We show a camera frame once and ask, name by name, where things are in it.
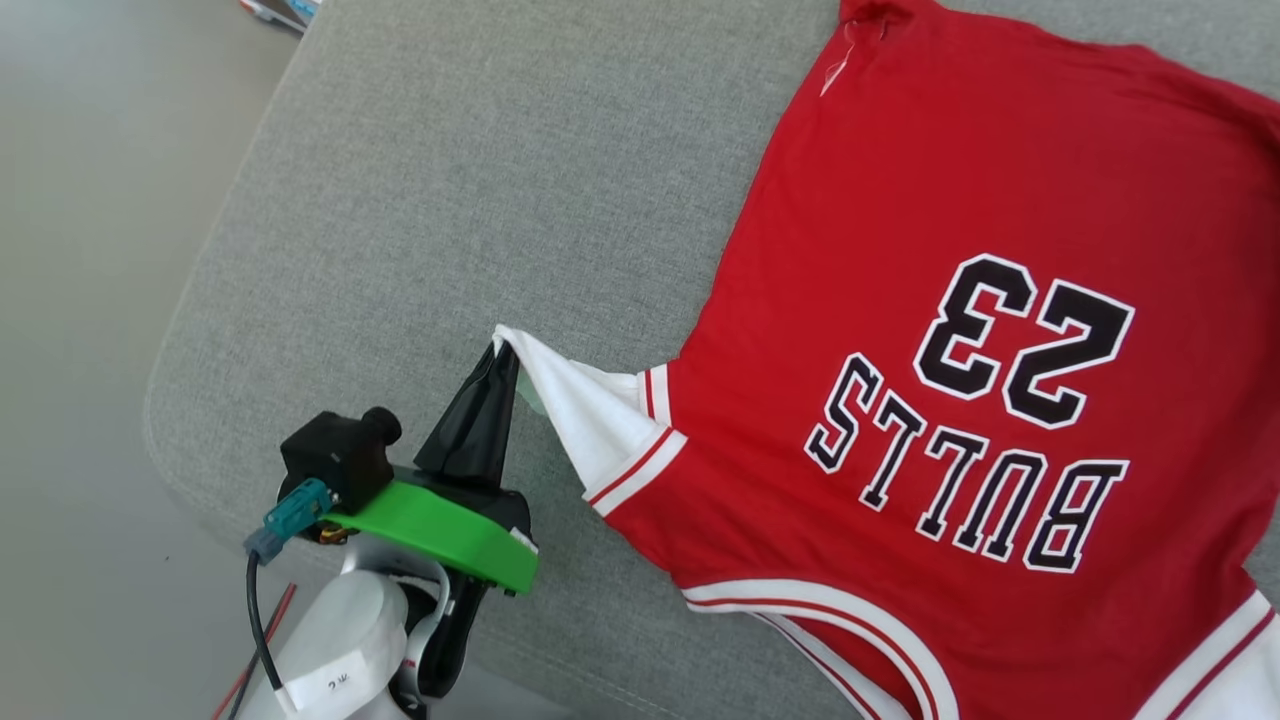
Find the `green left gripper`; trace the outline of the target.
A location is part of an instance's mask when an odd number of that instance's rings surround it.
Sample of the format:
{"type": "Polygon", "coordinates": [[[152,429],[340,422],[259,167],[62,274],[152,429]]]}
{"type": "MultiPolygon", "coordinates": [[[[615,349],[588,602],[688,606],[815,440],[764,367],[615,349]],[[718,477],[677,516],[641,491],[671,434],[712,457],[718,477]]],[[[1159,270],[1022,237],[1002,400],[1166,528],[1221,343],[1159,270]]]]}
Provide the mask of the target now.
{"type": "Polygon", "coordinates": [[[488,345],[416,454],[420,471],[397,468],[360,512],[334,507],[323,520],[403,546],[507,594],[527,594],[540,562],[531,509],[521,493],[497,488],[518,372],[511,345],[488,345]]]}

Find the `red white basketball jersey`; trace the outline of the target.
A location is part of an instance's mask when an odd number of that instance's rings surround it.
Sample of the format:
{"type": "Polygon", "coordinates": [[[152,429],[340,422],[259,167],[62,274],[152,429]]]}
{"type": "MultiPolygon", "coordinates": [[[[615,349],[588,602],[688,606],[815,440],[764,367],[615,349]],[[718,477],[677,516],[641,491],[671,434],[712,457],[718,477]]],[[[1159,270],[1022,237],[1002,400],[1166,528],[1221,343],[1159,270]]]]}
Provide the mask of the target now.
{"type": "Polygon", "coordinates": [[[604,521],[859,720],[1280,720],[1280,102],[842,0],[675,359],[494,342],[604,521]]]}

